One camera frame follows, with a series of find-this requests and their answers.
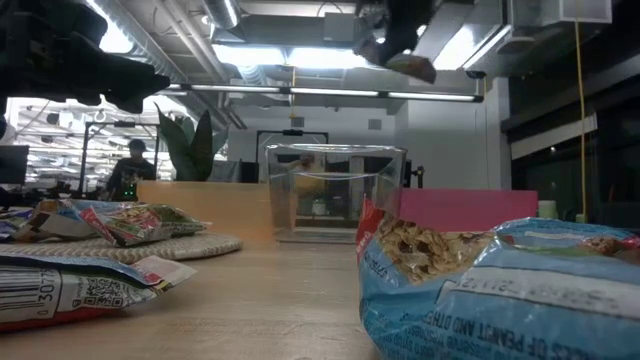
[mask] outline computer monitor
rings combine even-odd
[[[28,156],[28,146],[0,146],[0,184],[23,185]]]

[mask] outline wooden table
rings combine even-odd
[[[0,335],[0,358],[378,358],[358,318],[353,246],[248,244],[187,264],[188,282],[122,314]]]

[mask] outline transparent bin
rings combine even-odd
[[[274,237],[355,243],[363,201],[397,213],[406,150],[390,146],[267,146]]]

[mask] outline pink box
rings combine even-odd
[[[535,191],[402,189],[400,218],[444,231],[487,231],[536,216]]]

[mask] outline potted plant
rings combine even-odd
[[[176,121],[158,108],[159,136],[169,148],[169,157],[176,168],[177,181],[207,181],[213,171],[213,161],[229,137],[229,128],[214,134],[211,116],[206,111],[194,130],[189,119]]]

